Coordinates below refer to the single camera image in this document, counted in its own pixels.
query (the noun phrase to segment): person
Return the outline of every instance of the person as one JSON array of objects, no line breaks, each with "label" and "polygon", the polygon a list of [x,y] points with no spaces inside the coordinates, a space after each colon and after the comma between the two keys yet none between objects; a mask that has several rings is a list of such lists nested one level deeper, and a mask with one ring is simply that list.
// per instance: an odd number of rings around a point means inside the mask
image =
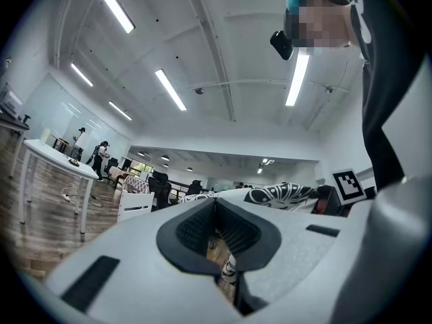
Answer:
[{"label": "person", "polygon": [[292,47],[358,47],[364,57],[362,132],[377,189],[404,177],[381,129],[414,79],[425,50],[396,0],[287,0]]},{"label": "person", "polygon": [[107,148],[108,148],[108,142],[104,141],[102,145],[99,147],[97,154],[94,156],[94,163],[92,166],[92,169],[96,172],[96,174],[99,176],[98,182],[102,182],[103,178],[101,175],[101,166],[103,162],[104,157],[109,157],[107,154]]},{"label": "person", "polygon": [[79,130],[80,135],[78,137],[72,137],[74,139],[74,145],[72,145],[72,151],[70,152],[70,157],[73,159],[77,159],[81,161],[82,149],[76,146],[78,139],[80,139],[81,135],[86,132],[84,127],[81,127]]}]

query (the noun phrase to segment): ceiling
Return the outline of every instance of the ceiling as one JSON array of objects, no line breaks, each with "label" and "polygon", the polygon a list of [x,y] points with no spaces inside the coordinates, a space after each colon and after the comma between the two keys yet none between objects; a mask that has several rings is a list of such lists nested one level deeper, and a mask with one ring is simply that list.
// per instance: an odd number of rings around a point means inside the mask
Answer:
[{"label": "ceiling", "polygon": [[[205,169],[208,169],[208,167],[212,165],[213,167],[224,167],[233,170],[242,169],[250,171],[251,174],[255,174],[264,158],[258,156],[205,153],[201,151],[175,150],[167,148],[146,148],[141,146],[132,146],[129,153],[134,155],[138,160],[142,160],[144,163],[147,161],[153,165],[161,167],[163,164],[168,164],[172,169],[183,171],[187,167],[192,166],[194,171],[197,172],[205,172]],[[169,161],[162,160],[161,157],[163,155],[167,155]],[[274,160],[274,163],[265,166],[265,173],[267,176],[274,176],[279,173],[287,172],[299,162],[298,160],[293,159]]]},{"label": "ceiling", "polygon": [[[363,64],[356,49],[313,55],[295,106],[286,107],[295,57],[282,60],[269,42],[282,29],[286,0],[118,1],[136,26],[129,34],[103,0],[71,0],[57,66],[73,61],[94,83],[90,95],[105,105],[113,100],[135,124],[188,114],[319,131]],[[187,111],[160,84],[161,68]]]}]

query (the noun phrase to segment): glass partition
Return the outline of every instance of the glass partition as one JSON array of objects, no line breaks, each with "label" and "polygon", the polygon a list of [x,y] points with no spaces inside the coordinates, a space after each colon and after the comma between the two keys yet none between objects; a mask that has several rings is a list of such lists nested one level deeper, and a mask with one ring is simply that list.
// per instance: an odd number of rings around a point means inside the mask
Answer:
[{"label": "glass partition", "polygon": [[74,137],[79,137],[79,129],[84,127],[87,141],[82,151],[81,162],[87,162],[95,146],[104,140],[109,143],[108,154],[116,158],[119,164],[129,150],[128,138],[82,106],[49,74],[24,103],[23,113],[31,117],[27,121],[30,126],[26,133],[27,139],[40,138],[46,128],[50,130],[47,144],[53,146],[56,138],[61,138],[68,144],[64,149],[68,155],[75,143]]}]

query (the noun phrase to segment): cable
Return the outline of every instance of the cable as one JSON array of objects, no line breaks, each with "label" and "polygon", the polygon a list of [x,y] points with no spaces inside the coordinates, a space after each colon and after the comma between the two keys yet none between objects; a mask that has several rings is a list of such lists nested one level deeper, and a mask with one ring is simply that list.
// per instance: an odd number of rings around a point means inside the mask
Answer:
[{"label": "cable", "polygon": [[[81,177],[80,177],[80,176],[75,175],[75,178],[76,178],[77,180],[81,180]],[[69,186],[69,187],[65,187],[63,190],[61,190],[60,197],[62,197],[62,198],[63,198],[64,200],[66,200],[67,202],[76,203],[76,200],[72,200],[71,197],[76,197],[77,194],[65,194],[65,193],[63,193],[63,192],[64,192],[64,190],[77,190],[77,191],[78,191],[78,187],[76,187],[75,184],[72,183],[72,182],[70,182],[70,183],[68,184],[68,186]],[[99,205],[99,203],[94,204],[94,203],[91,202],[90,199],[89,199],[88,202],[89,202],[91,205],[93,205],[93,206],[96,207],[96,208],[103,208],[103,201],[101,201],[100,199],[98,199],[96,196],[91,196],[91,198],[95,199],[97,202],[100,202],[100,205]]]}]

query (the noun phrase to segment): white chair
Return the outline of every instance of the white chair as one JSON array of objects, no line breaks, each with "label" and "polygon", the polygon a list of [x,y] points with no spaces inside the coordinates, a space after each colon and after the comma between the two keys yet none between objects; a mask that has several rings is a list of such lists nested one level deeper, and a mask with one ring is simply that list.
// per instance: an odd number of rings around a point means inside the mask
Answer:
[{"label": "white chair", "polygon": [[[131,188],[137,190],[138,193],[131,193],[126,190]],[[125,179],[121,191],[117,222],[151,212],[155,194],[142,193],[144,192],[143,188],[147,189],[147,185],[141,179],[132,176]]]}]

